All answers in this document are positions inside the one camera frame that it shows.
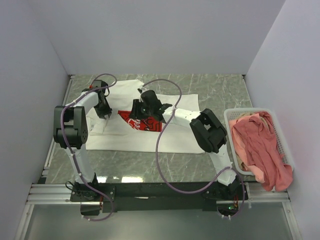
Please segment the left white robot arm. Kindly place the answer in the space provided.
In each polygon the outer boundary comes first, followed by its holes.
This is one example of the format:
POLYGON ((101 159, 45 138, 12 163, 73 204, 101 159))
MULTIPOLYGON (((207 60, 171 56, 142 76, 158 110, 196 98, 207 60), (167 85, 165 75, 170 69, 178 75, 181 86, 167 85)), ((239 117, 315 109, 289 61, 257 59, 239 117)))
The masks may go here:
POLYGON ((82 195, 88 201, 94 201, 99 197, 100 188, 86 150, 89 137, 86 115, 93 109, 105 126, 112 114, 112 108, 105 95, 109 92, 108 84, 96 79, 73 102, 54 108, 53 139, 68 154, 75 172, 74 185, 76 188, 84 185, 82 195))

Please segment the white Coca-Cola t-shirt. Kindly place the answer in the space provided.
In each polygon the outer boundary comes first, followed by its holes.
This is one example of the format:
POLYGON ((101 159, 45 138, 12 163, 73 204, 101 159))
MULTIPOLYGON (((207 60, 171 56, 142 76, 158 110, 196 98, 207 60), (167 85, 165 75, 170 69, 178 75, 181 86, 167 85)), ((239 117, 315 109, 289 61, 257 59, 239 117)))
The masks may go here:
MULTIPOLYGON (((129 117, 133 100, 140 97, 138 79, 123 80, 110 88, 106 99, 112 108, 110 118, 103 125, 91 109, 86 114, 89 136, 87 150, 155 152, 156 141, 164 124, 153 117, 144 120, 129 117)), ((191 129, 169 124, 160 138, 160 153, 202 154, 191 129)))

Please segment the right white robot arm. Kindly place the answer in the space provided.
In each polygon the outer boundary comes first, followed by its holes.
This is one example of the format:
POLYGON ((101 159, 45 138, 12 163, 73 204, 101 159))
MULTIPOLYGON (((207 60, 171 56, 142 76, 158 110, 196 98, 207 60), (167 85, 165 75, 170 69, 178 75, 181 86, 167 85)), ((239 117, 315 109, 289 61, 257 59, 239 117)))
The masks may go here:
POLYGON ((164 124, 155 144, 155 162, 157 170, 172 190, 181 194, 198 194, 209 188, 215 181, 220 184, 219 193, 222 198, 230 200, 237 194, 237 188, 243 185, 243 181, 237 176, 237 171, 232 167, 232 162, 227 151, 227 130, 219 121, 212 110, 206 108, 203 111, 190 111, 178 107, 181 96, 172 105, 162 103, 153 90, 138 89, 139 99, 134 99, 130 118, 145 120, 153 117, 156 121, 164 124), (169 124, 187 127, 191 129, 198 146, 207 153, 217 171, 214 179, 201 189, 193 191, 180 190, 171 185, 163 175, 159 164, 159 147, 161 137, 169 124))

